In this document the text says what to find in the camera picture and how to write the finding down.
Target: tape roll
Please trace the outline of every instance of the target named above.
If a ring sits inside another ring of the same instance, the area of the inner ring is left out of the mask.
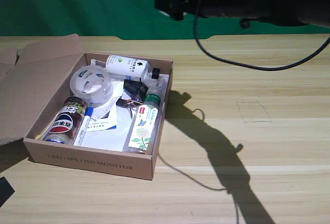
[[[113,92],[109,73],[95,65],[77,70],[71,77],[70,88],[75,96],[94,108],[105,104]]]

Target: white plastic bottle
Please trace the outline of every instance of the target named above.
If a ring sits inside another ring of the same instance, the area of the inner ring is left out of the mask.
[[[132,81],[149,82],[158,79],[160,70],[152,68],[148,61],[119,55],[110,55],[106,70],[113,76],[123,77]]]
[[[151,154],[161,119],[162,87],[156,84],[147,91],[143,104],[133,118],[123,152]]]

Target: cardboard box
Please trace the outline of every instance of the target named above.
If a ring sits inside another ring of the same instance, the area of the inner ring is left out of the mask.
[[[24,145],[36,163],[152,180],[172,85],[173,61],[134,57],[148,60],[152,67],[170,76],[156,143],[151,155],[145,155],[34,139],[72,95],[69,82],[73,73],[89,65],[91,59],[106,61],[109,54],[85,53],[76,34],[29,44],[15,66],[15,58],[8,59],[13,51],[0,54],[0,62],[5,65],[0,83],[0,142],[24,138]]]

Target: wooden table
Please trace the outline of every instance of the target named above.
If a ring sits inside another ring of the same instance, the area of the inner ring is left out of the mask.
[[[224,58],[280,66],[326,38],[202,43]],[[41,39],[1,37],[0,49]],[[35,164],[21,143],[5,145],[1,175],[15,193],[0,208],[0,223],[330,223],[330,49],[294,69],[260,72],[214,61],[192,40],[81,43],[85,51],[174,60],[155,178]]]

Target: green backdrop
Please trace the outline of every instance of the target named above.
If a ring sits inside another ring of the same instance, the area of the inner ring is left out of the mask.
[[[117,36],[121,39],[191,39],[192,19],[172,21],[154,9],[154,0],[0,0],[1,36]],[[200,19],[200,38],[229,34],[328,33],[322,27],[278,27],[237,19]]]

